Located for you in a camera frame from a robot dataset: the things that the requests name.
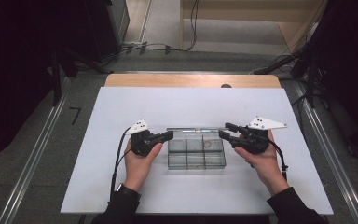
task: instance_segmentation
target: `person's right hand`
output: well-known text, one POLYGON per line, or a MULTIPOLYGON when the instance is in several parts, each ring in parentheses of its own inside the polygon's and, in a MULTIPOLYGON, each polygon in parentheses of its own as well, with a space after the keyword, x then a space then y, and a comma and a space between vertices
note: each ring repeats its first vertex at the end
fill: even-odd
MULTIPOLYGON (((272 132, 268 130, 268 138, 274 141, 272 132)), ((235 147, 234 150, 252 164, 257 171, 260 180, 266 185, 271 196, 289 188, 286 180, 283 178, 277 162, 277 153, 275 147, 269 144, 264 153, 253 155, 242 147, 235 147)))

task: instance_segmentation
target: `white table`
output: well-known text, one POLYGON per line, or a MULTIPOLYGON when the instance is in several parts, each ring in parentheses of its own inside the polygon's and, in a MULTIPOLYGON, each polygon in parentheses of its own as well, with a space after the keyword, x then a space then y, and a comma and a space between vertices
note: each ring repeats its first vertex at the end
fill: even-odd
MULTIPOLYGON (((62 213, 101 213, 110 194, 119 139, 137 119, 152 133, 171 127, 245 125, 256 115, 288 124, 274 130, 289 166, 288 182, 308 207, 333 214, 283 89, 102 88, 68 186, 62 213)), ((225 141, 223 170, 169 171, 167 144, 142 188, 139 214, 272 214, 268 190, 225 141)), ((124 181, 120 164, 117 185, 124 181)))

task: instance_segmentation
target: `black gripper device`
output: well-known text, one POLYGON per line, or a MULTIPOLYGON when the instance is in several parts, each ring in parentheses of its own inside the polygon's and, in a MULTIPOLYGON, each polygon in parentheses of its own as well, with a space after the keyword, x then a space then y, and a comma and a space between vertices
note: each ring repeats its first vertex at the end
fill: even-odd
POLYGON ((131 135, 131 151, 135 155, 146 157, 157 143, 164 143, 173 139, 173 131, 152 134, 145 130, 131 135))
POLYGON ((265 152, 269 146, 268 130, 257 130, 249 128, 248 126, 237 126, 232 123, 226 123, 225 127, 231 132, 241 133, 243 135, 243 138, 233 137, 229 133, 219 130, 219 137, 227 140, 233 148, 242 147, 248 152, 256 155, 265 152))

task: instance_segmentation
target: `black sleeve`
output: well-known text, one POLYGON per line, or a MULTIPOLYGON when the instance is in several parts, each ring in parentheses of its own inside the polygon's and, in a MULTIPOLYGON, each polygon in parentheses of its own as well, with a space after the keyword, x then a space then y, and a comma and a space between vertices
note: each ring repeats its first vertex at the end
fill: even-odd
POLYGON ((327 223, 313 209, 309 209, 298 197, 295 189, 286 189, 267 202, 272 207, 278 218, 279 224, 325 224, 327 223))
POLYGON ((96 216, 91 224, 130 224, 138 205, 139 202, 133 198, 114 192, 112 202, 109 203, 106 211, 96 216))

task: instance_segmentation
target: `person's left hand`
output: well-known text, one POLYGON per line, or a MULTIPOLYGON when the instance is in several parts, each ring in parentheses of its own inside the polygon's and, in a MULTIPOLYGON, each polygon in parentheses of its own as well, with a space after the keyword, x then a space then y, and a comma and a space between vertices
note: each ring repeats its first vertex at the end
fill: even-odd
POLYGON ((161 148, 162 144, 158 143, 153 147, 147 157, 141 157, 131 151, 131 140, 129 140, 124 152, 129 151, 125 156, 127 174, 126 180, 123 183, 125 187, 139 192, 149 175, 153 160, 157 157, 161 148))

